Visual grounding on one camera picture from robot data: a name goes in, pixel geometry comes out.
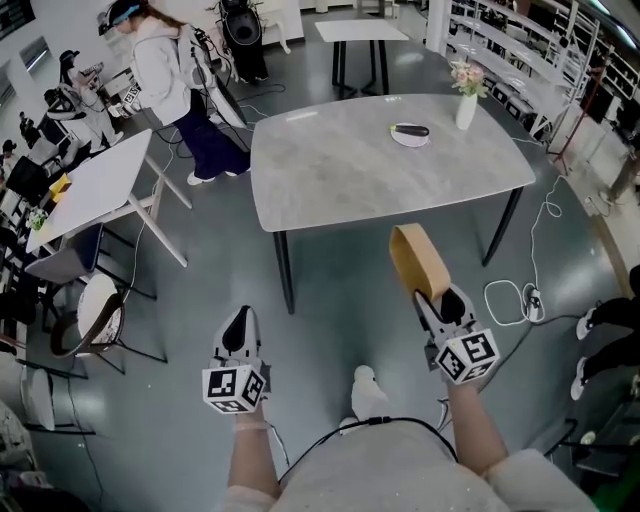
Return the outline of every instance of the gray marble table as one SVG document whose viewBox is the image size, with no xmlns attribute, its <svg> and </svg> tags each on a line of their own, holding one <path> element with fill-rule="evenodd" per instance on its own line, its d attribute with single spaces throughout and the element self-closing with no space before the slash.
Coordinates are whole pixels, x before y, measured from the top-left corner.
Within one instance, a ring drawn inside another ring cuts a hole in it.
<svg viewBox="0 0 640 512">
<path fill-rule="evenodd" d="M 468 131 L 455 125 L 456 95 L 374 96 L 315 105 L 260 121 L 251 180 L 260 224 L 275 235 L 289 312 L 286 232 L 436 208 L 511 191 L 484 258 L 497 249 L 522 187 L 535 176 L 511 137 L 478 106 Z M 431 131 L 431 144 L 395 142 L 392 124 Z"/>
</svg>

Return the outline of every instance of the white box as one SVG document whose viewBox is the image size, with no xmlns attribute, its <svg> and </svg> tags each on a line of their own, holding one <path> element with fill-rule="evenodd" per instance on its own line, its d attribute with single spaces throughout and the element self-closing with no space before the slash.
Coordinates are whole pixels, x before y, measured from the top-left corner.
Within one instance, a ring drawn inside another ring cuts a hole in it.
<svg viewBox="0 0 640 512">
<path fill-rule="evenodd" d="M 221 414 L 253 412 L 265 384 L 249 364 L 202 370 L 202 400 Z"/>
<path fill-rule="evenodd" d="M 484 377 L 500 359 L 491 329 L 447 340 L 436 363 L 454 384 Z"/>
</svg>

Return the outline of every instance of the chair backrest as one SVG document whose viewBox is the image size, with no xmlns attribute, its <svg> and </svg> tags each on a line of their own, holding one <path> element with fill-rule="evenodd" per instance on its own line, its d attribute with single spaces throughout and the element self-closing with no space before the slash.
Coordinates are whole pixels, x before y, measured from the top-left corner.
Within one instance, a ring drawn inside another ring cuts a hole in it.
<svg viewBox="0 0 640 512">
<path fill-rule="evenodd" d="M 55 284 L 66 284 L 93 272 L 84 266 L 73 248 L 65 247 L 51 256 L 27 265 L 25 272 Z"/>
<path fill-rule="evenodd" d="M 7 180 L 7 188 L 30 204 L 37 205 L 49 190 L 47 171 L 28 158 L 20 157 Z"/>
<path fill-rule="evenodd" d="M 103 230 L 103 224 L 94 224 L 67 241 L 66 247 L 75 251 L 88 273 L 93 272 L 98 264 Z"/>
</svg>

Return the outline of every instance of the forearm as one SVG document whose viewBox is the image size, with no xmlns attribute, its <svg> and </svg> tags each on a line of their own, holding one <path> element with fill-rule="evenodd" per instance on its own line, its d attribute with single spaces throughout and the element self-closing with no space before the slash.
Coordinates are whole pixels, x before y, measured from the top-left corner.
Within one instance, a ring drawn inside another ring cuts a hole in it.
<svg viewBox="0 0 640 512">
<path fill-rule="evenodd" d="M 262 405 L 255 413 L 238 414 L 236 424 L 262 423 Z M 229 487 L 241 485 L 264 492 L 273 498 L 280 496 L 280 484 L 273 464 L 268 430 L 236 432 L 229 471 Z"/>
<path fill-rule="evenodd" d="M 460 464 L 477 475 L 508 457 L 507 448 L 470 385 L 449 385 L 449 407 Z"/>
</svg>

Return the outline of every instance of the white jacket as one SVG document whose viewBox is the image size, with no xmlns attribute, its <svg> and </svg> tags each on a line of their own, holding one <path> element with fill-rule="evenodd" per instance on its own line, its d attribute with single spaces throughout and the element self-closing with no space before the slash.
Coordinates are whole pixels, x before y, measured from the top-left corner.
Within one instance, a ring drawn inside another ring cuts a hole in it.
<svg viewBox="0 0 640 512">
<path fill-rule="evenodd" d="M 180 79 L 179 34 L 179 29 L 150 16 L 138 27 L 131 56 L 140 105 L 151 108 L 165 126 L 191 108 L 191 90 Z"/>
</svg>

